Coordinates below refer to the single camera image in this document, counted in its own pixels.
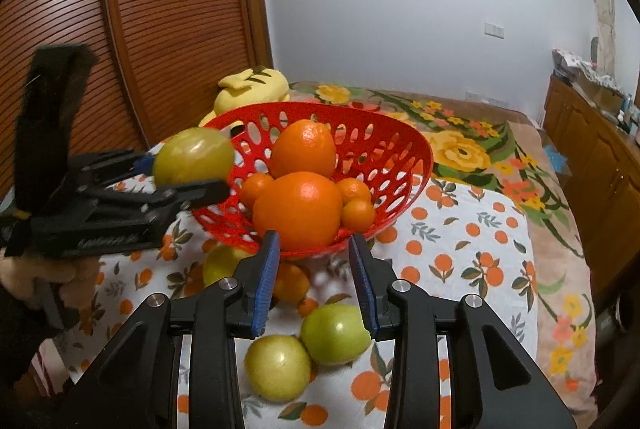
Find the person's left hand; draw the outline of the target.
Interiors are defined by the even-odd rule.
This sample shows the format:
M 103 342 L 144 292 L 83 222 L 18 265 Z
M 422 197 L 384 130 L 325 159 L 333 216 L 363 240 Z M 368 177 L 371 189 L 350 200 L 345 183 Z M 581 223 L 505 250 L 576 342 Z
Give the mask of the person's left hand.
M 17 299 L 35 297 L 36 280 L 60 285 L 58 295 L 66 308 L 81 310 L 90 305 L 100 271 L 97 257 L 50 260 L 37 255 L 6 257 L 1 251 L 1 285 Z

